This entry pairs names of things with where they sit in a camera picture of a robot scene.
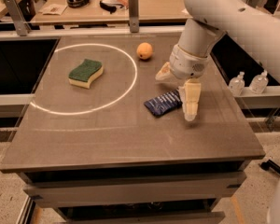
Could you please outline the black robot base wheel leg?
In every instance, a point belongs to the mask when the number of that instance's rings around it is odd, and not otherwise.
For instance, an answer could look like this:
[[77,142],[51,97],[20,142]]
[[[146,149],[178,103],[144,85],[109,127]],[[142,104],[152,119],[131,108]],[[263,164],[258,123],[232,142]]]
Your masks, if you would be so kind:
[[263,169],[264,171],[268,171],[269,169],[272,169],[280,175],[280,166],[272,160],[264,161],[260,165],[260,168]]

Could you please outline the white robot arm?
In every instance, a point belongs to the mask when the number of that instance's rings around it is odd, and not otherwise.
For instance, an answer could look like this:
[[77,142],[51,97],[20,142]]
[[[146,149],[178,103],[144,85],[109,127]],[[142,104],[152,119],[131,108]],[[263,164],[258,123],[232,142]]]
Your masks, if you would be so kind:
[[199,77],[210,61],[213,46],[228,35],[280,83],[280,20],[245,0],[184,0],[190,14],[174,45],[169,62],[156,75],[183,79],[179,88],[184,118],[197,116],[201,94]]

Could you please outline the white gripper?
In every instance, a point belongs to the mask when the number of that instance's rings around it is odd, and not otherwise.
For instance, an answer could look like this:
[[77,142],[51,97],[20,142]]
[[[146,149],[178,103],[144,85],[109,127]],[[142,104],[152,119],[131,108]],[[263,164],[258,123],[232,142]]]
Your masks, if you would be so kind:
[[178,88],[182,109],[186,121],[194,121],[197,112],[202,85],[197,77],[201,77],[208,65],[208,58],[191,55],[178,45],[174,45],[169,62],[166,62],[156,74],[155,79],[162,81],[175,76],[179,79],[189,79]]

